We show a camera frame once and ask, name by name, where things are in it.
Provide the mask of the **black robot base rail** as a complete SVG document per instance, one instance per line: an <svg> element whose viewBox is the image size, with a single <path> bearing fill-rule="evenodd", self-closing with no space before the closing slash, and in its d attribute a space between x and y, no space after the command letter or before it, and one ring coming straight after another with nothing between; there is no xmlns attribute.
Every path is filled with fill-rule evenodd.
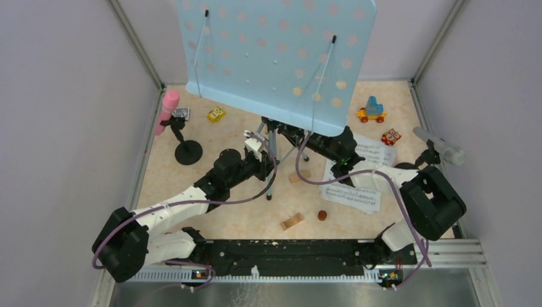
<svg viewBox="0 0 542 307"><path fill-rule="evenodd" d="M377 265L415 265L413 245L393 252L372 240L208 240L185 262L209 265L218 276L360 276Z"/></svg>

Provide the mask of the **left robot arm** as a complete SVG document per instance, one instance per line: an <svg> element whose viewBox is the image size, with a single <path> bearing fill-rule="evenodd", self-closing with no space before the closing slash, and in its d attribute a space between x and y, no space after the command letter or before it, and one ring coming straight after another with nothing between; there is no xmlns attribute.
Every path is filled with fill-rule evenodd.
<svg viewBox="0 0 542 307"><path fill-rule="evenodd" d="M183 192L150 207L114 210L95 239L91 251L94 269L106 270L118 283L134 277L142 268L169 260L184 259L198 264L205 247L184 230L167 233L194 216L207 214L221 205L231 205L232 188L255 177L267 184L255 197L264 195L277 173L278 161L268 150L227 149L213 168Z"/></svg>

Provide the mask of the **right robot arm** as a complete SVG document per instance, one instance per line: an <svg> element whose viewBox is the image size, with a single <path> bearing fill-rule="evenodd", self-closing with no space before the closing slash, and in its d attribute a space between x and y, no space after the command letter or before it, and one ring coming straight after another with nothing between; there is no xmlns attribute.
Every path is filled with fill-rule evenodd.
<svg viewBox="0 0 542 307"><path fill-rule="evenodd" d="M393 263L407 245L437 241L467 212L465 202L434 164L419 169L416 164L397 168L372 163L355 151L357 142L349 126L336 136L323 136L266 117L261 121L294 148L308 148L333 161L334 178L328 184L375 188L395 197L403 219L375 239L375 256L384 264Z"/></svg>

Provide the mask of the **light blue music stand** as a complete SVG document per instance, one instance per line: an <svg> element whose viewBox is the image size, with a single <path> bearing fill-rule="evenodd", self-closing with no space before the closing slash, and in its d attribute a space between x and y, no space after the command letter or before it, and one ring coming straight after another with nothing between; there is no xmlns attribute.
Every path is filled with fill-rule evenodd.
<svg viewBox="0 0 542 307"><path fill-rule="evenodd" d="M177 1L186 90L323 136L346 127L374 1Z"/></svg>

